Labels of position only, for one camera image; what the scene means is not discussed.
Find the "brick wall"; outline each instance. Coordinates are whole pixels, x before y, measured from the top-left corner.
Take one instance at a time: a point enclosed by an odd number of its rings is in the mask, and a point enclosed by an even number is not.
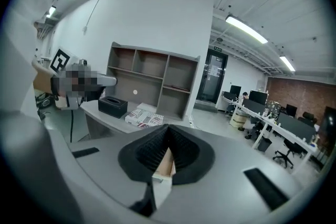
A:
[[[282,106],[296,106],[296,117],[304,111],[314,114],[320,125],[326,106],[336,108],[336,86],[318,82],[268,78],[268,100],[276,101]]]

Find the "gray floor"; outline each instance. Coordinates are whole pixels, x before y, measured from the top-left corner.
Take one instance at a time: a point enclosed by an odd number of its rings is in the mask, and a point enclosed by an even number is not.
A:
[[[70,143],[70,110],[60,110],[54,106],[50,106],[43,109],[43,112],[49,112],[45,114],[46,118],[43,120],[47,129],[58,130],[65,138],[65,141]],[[84,140],[84,137],[89,134],[84,111],[82,109],[74,110],[73,120],[74,127],[72,129],[72,141],[77,142],[79,140]]]
[[[229,125],[229,118],[226,117],[224,113],[211,113],[203,110],[194,109],[192,112],[194,125],[197,129],[200,129],[205,132],[213,133],[220,136],[230,137],[236,140],[246,143],[249,146],[254,144],[254,141],[247,140],[244,136],[247,134],[247,129],[244,132],[239,131],[237,128],[233,128]],[[281,136],[274,136],[270,134],[269,139],[272,141],[272,144],[264,152],[259,153],[263,154],[266,158],[272,160],[272,157],[275,156],[275,151],[281,151],[286,153],[288,149],[283,145],[283,139]],[[294,167],[298,166],[302,161],[298,155],[289,155],[290,160],[294,163]],[[287,167],[287,171],[291,173],[292,169]],[[301,170],[299,170],[294,177],[301,183],[303,187],[309,186],[311,183],[315,182],[319,176],[319,169],[317,165],[313,162],[308,161]]]

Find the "ceiling mounted device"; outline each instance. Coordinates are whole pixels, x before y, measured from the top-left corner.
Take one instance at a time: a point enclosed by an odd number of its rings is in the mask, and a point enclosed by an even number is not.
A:
[[[253,30],[251,27],[246,25],[245,23],[241,22],[237,18],[229,15],[226,20],[227,23],[232,24],[235,27],[238,27],[239,29],[243,30],[244,32],[248,33],[249,35],[253,36],[255,39],[257,39],[260,43],[265,44],[267,43],[267,39],[264,38],[261,34]]]
[[[285,65],[289,68],[290,71],[295,71],[294,67],[291,65],[291,63],[288,61],[286,56],[280,56],[280,59],[285,63]]]
[[[46,17],[50,18],[52,16],[52,14],[55,12],[55,10],[56,10],[56,7],[51,6],[51,8],[49,9],[49,14]]]

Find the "trash can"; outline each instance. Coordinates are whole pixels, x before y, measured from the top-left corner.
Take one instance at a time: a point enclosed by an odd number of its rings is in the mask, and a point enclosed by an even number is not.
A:
[[[262,137],[258,146],[258,150],[265,152],[270,144],[272,144],[272,141],[270,139]]]

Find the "black door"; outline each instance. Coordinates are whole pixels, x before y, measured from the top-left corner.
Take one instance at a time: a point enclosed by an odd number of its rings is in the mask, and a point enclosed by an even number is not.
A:
[[[197,99],[216,103],[222,87],[224,69],[226,68],[227,56],[215,51],[208,50],[201,85],[199,86]]]

